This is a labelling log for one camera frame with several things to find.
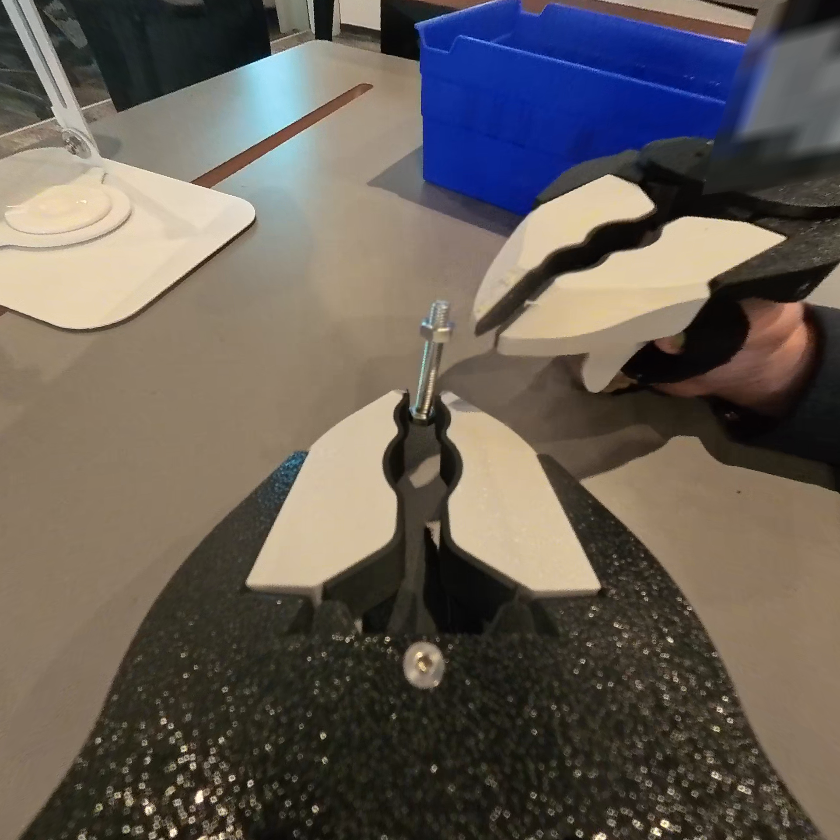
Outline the blue plastic bin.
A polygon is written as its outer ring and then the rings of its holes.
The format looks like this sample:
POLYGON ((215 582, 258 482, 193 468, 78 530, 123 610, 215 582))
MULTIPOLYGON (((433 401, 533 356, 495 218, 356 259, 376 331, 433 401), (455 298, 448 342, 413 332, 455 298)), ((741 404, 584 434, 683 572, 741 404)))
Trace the blue plastic bin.
POLYGON ((418 23, 423 178, 526 214, 595 158, 718 131, 744 45, 556 3, 418 23))

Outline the silver threaded bolt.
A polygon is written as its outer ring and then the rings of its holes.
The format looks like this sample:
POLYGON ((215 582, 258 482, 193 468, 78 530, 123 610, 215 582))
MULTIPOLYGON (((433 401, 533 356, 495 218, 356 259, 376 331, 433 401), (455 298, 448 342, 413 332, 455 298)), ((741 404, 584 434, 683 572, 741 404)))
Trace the silver threaded bolt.
MULTIPOLYGON (((425 320, 432 323, 452 322, 449 302, 439 299, 433 301, 425 320)), ((415 424, 429 425, 434 420, 434 400, 445 345, 446 343, 424 341, 416 393, 411 406, 411 416, 415 424)))

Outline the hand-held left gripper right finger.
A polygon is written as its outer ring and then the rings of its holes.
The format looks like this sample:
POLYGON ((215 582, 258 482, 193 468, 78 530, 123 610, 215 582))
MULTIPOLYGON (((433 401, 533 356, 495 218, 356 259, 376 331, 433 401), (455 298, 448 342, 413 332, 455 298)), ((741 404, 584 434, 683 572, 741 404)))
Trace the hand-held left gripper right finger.
POLYGON ((425 524, 423 604, 437 631, 559 635, 549 609, 602 586, 541 458, 452 392, 436 404, 444 498, 425 524))

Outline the person's right forearm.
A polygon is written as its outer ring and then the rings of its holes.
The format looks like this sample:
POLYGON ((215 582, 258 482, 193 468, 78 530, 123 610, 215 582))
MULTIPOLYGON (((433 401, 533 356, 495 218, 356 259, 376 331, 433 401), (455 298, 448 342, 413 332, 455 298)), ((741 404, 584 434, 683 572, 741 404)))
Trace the person's right forearm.
POLYGON ((781 416, 765 416, 711 398, 709 404, 727 434, 737 442, 839 470, 839 311, 805 307, 813 330, 815 360, 801 390, 781 416))

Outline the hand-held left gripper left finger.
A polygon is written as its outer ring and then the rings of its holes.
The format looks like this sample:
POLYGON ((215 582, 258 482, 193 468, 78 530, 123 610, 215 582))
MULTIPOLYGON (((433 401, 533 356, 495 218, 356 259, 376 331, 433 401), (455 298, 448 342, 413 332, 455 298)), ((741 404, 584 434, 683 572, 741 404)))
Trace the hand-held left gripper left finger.
POLYGON ((389 391, 312 445, 248 573, 249 590, 312 604, 382 604, 398 593, 406 409, 407 392, 389 391))

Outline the black office chair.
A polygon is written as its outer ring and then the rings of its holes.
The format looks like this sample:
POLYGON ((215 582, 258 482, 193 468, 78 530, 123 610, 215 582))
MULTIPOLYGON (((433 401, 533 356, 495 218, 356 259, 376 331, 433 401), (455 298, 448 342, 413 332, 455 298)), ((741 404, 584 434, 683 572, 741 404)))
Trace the black office chair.
POLYGON ((120 112, 270 55, 260 1, 71 1, 120 112))

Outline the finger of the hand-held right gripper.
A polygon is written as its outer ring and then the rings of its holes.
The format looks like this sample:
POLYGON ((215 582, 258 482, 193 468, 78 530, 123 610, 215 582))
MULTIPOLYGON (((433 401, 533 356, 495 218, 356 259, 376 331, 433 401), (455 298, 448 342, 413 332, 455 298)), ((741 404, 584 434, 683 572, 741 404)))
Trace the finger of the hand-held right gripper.
POLYGON ((707 302, 714 279, 784 241, 737 220, 678 218, 650 245, 555 277, 498 333, 497 352, 576 355, 676 333, 707 302))
POLYGON ((480 282, 475 334, 512 323, 552 278, 641 245, 659 225, 643 179, 641 154, 626 150, 578 164, 547 187, 480 282))

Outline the person's right hand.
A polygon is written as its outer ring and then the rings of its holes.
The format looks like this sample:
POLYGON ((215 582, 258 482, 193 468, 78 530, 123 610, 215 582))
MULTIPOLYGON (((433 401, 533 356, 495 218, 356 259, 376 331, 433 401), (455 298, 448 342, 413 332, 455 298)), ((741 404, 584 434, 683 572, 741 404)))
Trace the person's right hand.
POLYGON ((818 337, 806 302, 752 298, 739 303, 749 323, 729 362, 699 376, 647 388, 669 396, 723 401, 767 417, 784 414, 809 382, 818 337))

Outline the white and wood document stand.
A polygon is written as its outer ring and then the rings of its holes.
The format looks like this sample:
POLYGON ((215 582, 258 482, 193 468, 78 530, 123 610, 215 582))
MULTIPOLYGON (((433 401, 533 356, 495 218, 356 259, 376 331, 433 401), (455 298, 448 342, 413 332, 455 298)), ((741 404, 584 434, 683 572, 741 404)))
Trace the white and wood document stand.
POLYGON ((256 220, 246 200, 107 160, 34 2, 3 2, 61 146, 1 161, 1 305, 66 331, 125 322, 256 220))

